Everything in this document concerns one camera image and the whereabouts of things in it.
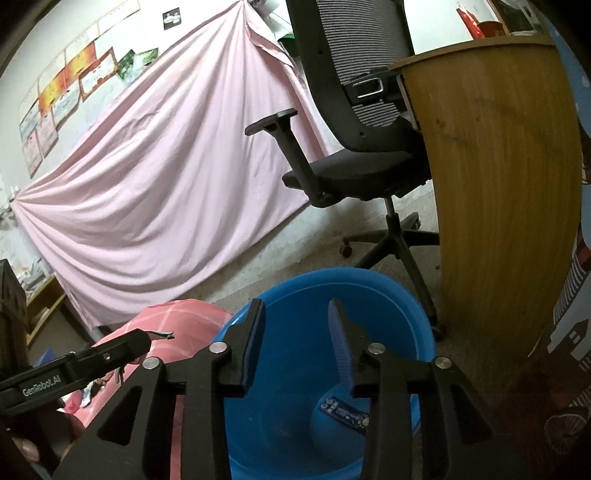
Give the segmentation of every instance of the chair seat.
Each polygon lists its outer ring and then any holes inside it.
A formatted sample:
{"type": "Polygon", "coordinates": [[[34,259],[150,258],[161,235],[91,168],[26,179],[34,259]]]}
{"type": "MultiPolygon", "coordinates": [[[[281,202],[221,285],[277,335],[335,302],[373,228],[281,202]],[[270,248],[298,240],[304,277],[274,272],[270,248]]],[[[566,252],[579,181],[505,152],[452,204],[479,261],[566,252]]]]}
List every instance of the chair seat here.
{"type": "MultiPolygon", "coordinates": [[[[344,148],[310,166],[322,189],[339,198],[403,197],[431,178],[427,156],[406,152],[360,153],[344,148]]],[[[283,183],[301,190],[293,171],[283,175],[283,183]]]]}

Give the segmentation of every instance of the label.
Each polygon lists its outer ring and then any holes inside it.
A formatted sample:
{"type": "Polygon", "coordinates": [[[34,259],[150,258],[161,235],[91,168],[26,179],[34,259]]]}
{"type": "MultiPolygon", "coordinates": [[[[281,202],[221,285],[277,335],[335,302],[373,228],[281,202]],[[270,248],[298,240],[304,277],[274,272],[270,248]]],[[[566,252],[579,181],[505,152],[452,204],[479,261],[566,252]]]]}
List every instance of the label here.
{"type": "Polygon", "coordinates": [[[337,397],[330,397],[320,404],[320,411],[340,424],[366,435],[369,427],[369,415],[346,404],[337,397]]]}
{"type": "Polygon", "coordinates": [[[25,397],[30,397],[31,395],[39,395],[52,390],[58,390],[62,386],[62,383],[60,371],[52,370],[21,384],[20,389],[25,397]]]}

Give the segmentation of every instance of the red bag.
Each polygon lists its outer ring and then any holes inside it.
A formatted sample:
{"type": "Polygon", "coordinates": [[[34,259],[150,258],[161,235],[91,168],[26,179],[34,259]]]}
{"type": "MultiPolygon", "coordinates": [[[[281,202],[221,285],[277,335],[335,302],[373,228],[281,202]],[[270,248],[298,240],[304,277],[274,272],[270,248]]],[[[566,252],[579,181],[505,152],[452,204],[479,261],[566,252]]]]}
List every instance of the red bag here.
{"type": "Polygon", "coordinates": [[[466,28],[468,29],[468,31],[470,32],[470,35],[472,35],[472,38],[474,40],[477,38],[485,38],[484,33],[482,33],[482,30],[478,26],[478,20],[476,19],[476,17],[473,14],[471,14],[464,7],[457,7],[456,12],[460,15],[460,17],[464,21],[466,28]]]}

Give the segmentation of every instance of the blue plastic bowl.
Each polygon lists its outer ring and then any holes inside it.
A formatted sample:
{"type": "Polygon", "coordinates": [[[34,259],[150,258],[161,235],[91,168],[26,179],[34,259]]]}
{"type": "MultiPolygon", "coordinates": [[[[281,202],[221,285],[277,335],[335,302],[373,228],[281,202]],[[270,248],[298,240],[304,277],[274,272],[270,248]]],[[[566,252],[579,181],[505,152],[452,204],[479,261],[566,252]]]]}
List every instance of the blue plastic bowl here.
{"type": "MultiPolygon", "coordinates": [[[[365,439],[318,411],[339,386],[327,322],[329,301],[341,299],[349,319],[406,358],[431,361],[435,343],[414,297],[385,275],[328,268],[285,281],[259,296],[267,326],[256,377],[243,399],[226,399],[226,431],[235,480],[354,480],[365,439]]],[[[244,320],[248,305],[229,325],[244,320]]],[[[367,400],[341,398],[363,410],[367,400]]],[[[413,430],[420,420],[411,398],[413,430]]]]}

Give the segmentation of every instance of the wooden desk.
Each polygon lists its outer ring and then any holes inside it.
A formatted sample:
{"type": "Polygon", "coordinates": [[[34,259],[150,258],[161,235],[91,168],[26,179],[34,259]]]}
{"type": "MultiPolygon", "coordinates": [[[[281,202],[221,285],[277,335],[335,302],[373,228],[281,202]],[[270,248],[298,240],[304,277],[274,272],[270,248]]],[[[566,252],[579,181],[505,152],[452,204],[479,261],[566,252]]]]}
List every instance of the wooden desk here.
{"type": "Polygon", "coordinates": [[[551,322],[580,219],[579,127],[558,51],[544,35],[485,38],[390,69],[433,174],[440,318],[526,355],[551,322]]]}

